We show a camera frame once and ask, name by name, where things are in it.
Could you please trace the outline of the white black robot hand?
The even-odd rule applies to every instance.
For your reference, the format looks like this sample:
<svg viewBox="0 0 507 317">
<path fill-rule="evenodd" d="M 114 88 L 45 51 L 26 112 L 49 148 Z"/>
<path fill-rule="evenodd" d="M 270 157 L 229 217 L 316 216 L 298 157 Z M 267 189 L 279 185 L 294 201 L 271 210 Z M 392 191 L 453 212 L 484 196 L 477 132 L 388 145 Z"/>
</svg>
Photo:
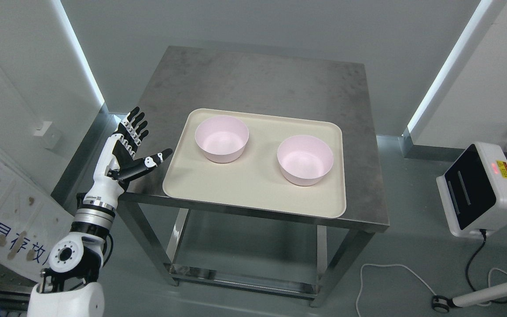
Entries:
<svg viewBox="0 0 507 317">
<path fill-rule="evenodd" d="M 107 138 L 93 173 L 93 184 L 98 192 L 125 192 L 130 182 L 149 174 L 174 153 L 167 148 L 152 156 L 135 158 L 149 134 L 144 117 L 139 107 L 133 108 Z"/>
</svg>

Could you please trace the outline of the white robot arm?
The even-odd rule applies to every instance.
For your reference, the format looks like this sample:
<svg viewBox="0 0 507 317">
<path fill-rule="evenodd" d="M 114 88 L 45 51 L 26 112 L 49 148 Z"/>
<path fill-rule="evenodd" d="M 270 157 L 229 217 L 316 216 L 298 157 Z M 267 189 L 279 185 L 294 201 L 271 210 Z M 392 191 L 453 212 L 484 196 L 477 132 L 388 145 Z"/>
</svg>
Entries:
<svg viewBox="0 0 507 317">
<path fill-rule="evenodd" d="M 77 205 L 68 235 L 58 241 L 29 299 L 29 317 L 102 317 L 104 245 L 122 189 L 91 189 Z"/>
</svg>

